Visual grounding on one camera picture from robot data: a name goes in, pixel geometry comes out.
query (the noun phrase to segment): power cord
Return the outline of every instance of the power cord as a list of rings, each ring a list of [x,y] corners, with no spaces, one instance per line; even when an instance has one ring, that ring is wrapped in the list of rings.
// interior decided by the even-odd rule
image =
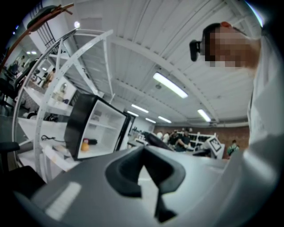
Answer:
[[[46,135],[42,135],[41,140],[54,140],[56,142],[65,142],[65,141],[60,141],[60,140],[56,140],[55,137],[48,137]]]

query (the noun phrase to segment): brick wall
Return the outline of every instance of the brick wall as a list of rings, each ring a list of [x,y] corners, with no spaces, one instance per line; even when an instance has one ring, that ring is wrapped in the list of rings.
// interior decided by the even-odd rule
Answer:
[[[163,134],[166,132],[171,133],[175,129],[181,130],[183,127],[164,127],[156,126],[154,128],[154,133],[162,131]],[[232,141],[235,139],[240,147],[240,150],[244,150],[249,145],[249,127],[236,127],[236,128],[192,128],[191,133],[201,134],[214,134],[218,136],[219,141],[225,144],[225,152],[223,158],[227,158],[227,148],[231,145]]]

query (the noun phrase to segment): white corrugated ceiling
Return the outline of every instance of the white corrugated ceiling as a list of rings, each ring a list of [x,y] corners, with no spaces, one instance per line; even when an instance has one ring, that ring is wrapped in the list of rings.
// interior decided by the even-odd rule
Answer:
[[[69,29],[79,21],[81,28],[108,31],[115,99],[126,109],[131,103],[150,111],[158,122],[202,122],[204,109],[214,121],[246,118],[253,78],[245,70],[209,67],[202,59],[190,60],[189,42],[200,40],[209,24],[228,21],[248,36],[258,37],[260,26],[249,7],[237,0],[62,0],[75,3],[72,16],[65,14]],[[92,62],[85,58],[87,68]],[[189,94],[182,99],[153,75],[160,71]],[[109,88],[101,91],[109,94]]]

